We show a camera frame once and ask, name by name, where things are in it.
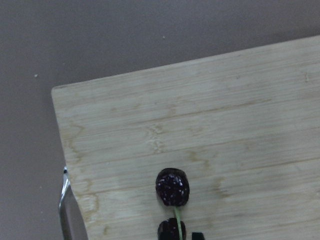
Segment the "dark red cherry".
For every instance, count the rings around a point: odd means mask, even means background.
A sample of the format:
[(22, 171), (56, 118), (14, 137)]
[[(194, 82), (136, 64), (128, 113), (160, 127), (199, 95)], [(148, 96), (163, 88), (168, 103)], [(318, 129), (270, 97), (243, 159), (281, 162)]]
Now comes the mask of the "dark red cherry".
[(161, 170), (155, 180), (155, 190), (165, 206), (181, 207), (189, 201), (189, 181), (186, 173), (178, 168)]
[(185, 240), (187, 237), (186, 225), (181, 219), (180, 210), (173, 208), (174, 217), (162, 221), (157, 229), (158, 240)]

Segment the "dark red cherry lower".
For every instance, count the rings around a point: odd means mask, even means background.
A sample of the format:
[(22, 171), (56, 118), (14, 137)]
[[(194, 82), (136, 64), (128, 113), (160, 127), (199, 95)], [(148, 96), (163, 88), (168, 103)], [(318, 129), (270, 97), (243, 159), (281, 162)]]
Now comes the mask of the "dark red cherry lower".
[(185, 240), (187, 237), (186, 225), (181, 219), (180, 210), (173, 208), (174, 217), (162, 221), (157, 229), (158, 240)]

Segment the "wooden cutting board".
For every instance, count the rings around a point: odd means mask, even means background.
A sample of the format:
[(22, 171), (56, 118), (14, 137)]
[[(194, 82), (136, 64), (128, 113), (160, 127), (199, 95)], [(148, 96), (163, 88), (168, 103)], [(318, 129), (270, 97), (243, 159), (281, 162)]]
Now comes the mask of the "wooden cutting board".
[(165, 168), (190, 185), (187, 235), (320, 237), (320, 38), (54, 87), (73, 194), (90, 240), (155, 240), (173, 215)]

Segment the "dark red cherry upper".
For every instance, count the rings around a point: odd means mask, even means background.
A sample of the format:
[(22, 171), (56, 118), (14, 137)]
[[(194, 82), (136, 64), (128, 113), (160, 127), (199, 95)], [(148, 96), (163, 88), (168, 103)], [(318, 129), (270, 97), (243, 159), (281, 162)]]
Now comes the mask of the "dark red cherry upper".
[(178, 168), (161, 170), (155, 180), (155, 190), (165, 206), (181, 207), (189, 201), (189, 181), (186, 173)]

